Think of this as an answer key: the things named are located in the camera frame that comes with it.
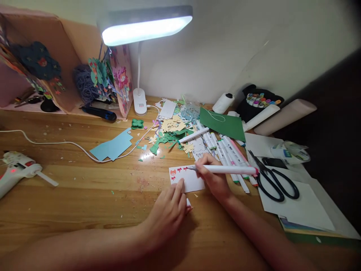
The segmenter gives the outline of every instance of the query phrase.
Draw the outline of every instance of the white wall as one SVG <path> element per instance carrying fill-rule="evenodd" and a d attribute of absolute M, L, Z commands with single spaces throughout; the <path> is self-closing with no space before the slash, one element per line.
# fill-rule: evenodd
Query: white wall
<path fill-rule="evenodd" d="M 96 24 L 103 9 L 193 6 L 178 34 L 143 43 L 140 86 L 148 95 L 190 93 L 215 102 L 254 83 L 285 99 L 361 45 L 352 7 L 343 0 L 2 0 Z M 134 82 L 137 44 L 131 44 Z"/>

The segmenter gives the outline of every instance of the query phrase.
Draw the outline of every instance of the blue yarn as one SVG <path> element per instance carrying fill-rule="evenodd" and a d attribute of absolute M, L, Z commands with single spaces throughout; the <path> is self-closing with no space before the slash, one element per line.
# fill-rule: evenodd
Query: blue yarn
<path fill-rule="evenodd" d="M 79 90 L 85 106 L 90 106 L 92 101 L 99 97 L 99 88 L 94 87 L 90 73 L 91 69 L 87 64 L 79 65 L 73 71 L 75 86 Z"/>

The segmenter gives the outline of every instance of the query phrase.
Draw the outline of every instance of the hand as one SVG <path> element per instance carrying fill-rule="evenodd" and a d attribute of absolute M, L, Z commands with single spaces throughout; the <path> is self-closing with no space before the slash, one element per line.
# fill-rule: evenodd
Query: hand
<path fill-rule="evenodd" d="M 206 153 L 201 159 L 196 162 L 197 176 L 201 177 L 208 185 L 212 194 L 219 202 L 224 202 L 229 199 L 233 194 L 229 189 L 227 178 L 225 174 L 213 174 L 203 165 L 217 165 L 222 164 L 217 161 L 213 156 Z"/>
<path fill-rule="evenodd" d="M 154 250 L 170 239 L 178 230 L 184 216 L 192 207 L 187 207 L 187 200 L 182 193 L 184 179 L 172 184 L 159 195 L 148 218 L 142 223 L 147 233 L 150 250 Z"/>

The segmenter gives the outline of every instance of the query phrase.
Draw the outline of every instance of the power cord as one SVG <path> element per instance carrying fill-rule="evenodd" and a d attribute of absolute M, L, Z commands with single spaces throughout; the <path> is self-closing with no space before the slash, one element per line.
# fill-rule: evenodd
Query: power cord
<path fill-rule="evenodd" d="M 158 120 L 158 117 L 159 117 L 159 114 L 160 114 L 160 111 L 159 111 L 158 107 L 155 107 L 155 106 L 153 106 L 153 105 L 147 105 L 147 107 L 148 107 L 148 108 L 149 108 L 149 107 L 154 107 L 154 108 L 156 108 L 156 109 L 158 110 L 158 115 L 157 115 L 157 118 L 155 119 L 155 120 L 157 121 L 157 120 Z M 154 124 L 153 124 L 153 125 L 149 128 L 149 130 L 142 136 L 142 138 L 145 137 L 146 134 L 149 133 L 149 131 L 153 128 L 153 126 L 154 126 Z M 65 141 L 65 142 L 46 142 L 46 143 L 45 143 L 45 142 L 42 142 L 42 143 L 39 143 L 39 142 L 34 142 L 34 141 L 30 140 L 30 139 L 27 137 L 27 135 L 25 134 L 25 132 L 24 132 L 23 130 L 10 130 L 10 131 L 0 131 L 0 132 L 22 132 L 27 141 L 29 141 L 30 143 L 33 143 L 33 144 L 37 144 L 37 145 L 67 144 L 67 143 L 68 143 L 68 144 L 73 144 L 73 145 L 79 147 L 83 152 L 85 152 L 85 154 L 86 154 L 91 160 L 93 160 L 93 161 L 95 161 L 95 162 L 97 162 L 97 163 L 107 163 L 107 162 L 110 162 L 110 161 L 111 161 L 111 159 L 109 159 L 109 160 L 104 160 L 104 161 L 99 161 L 99 160 L 95 159 L 95 158 L 92 157 L 82 146 L 80 146 L 80 145 L 78 145 L 77 143 L 74 143 L 74 142 Z M 140 143 L 140 141 L 134 146 L 134 148 L 133 148 L 129 153 L 127 153 L 126 155 L 123 155 L 123 156 L 119 156 L 117 159 L 126 157 L 128 154 L 130 154 L 130 153 L 138 146 L 139 143 Z"/>

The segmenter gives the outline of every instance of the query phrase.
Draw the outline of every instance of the scissors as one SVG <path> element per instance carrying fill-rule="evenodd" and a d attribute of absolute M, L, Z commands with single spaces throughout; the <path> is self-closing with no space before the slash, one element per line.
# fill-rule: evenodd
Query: scissors
<path fill-rule="evenodd" d="M 274 196 L 272 196 L 271 194 L 269 194 L 265 188 L 263 187 L 262 183 L 261 183 L 261 174 L 259 174 L 256 177 L 258 186 L 260 187 L 260 189 L 263 191 L 263 193 L 265 193 L 267 195 L 267 197 L 269 197 L 270 199 L 277 201 L 277 202 L 283 202 L 285 200 L 285 196 L 291 198 L 291 199 L 298 199 L 300 197 L 300 192 L 298 191 L 297 186 L 294 184 L 294 182 L 292 182 L 292 180 L 290 178 L 288 178 L 286 175 L 282 174 L 281 172 L 272 169 L 269 170 L 268 168 L 266 168 L 266 166 L 261 163 L 261 161 L 259 161 L 259 159 L 257 157 L 254 156 L 253 152 L 251 152 L 250 150 L 248 150 L 249 153 L 251 154 L 251 156 L 253 157 L 253 159 L 255 160 L 255 162 L 257 163 L 258 167 L 259 167 L 259 171 L 260 173 L 266 178 L 266 180 L 272 185 L 272 187 L 276 190 L 276 192 L 279 195 L 279 198 L 275 198 Z M 279 180 L 277 179 L 277 177 L 275 176 L 274 173 L 277 173 L 278 175 L 280 175 L 281 177 L 283 177 L 292 187 L 293 191 L 294 191 L 294 196 L 291 196 L 285 189 L 284 187 L 281 185 L 281 183 L 279 182 Z M 272 176 L 272 178 L 274 179 L 274 181 L 276 183 L 274 183 L 270 177 L 268 177 L 268 174 L 270 174 Z"/>

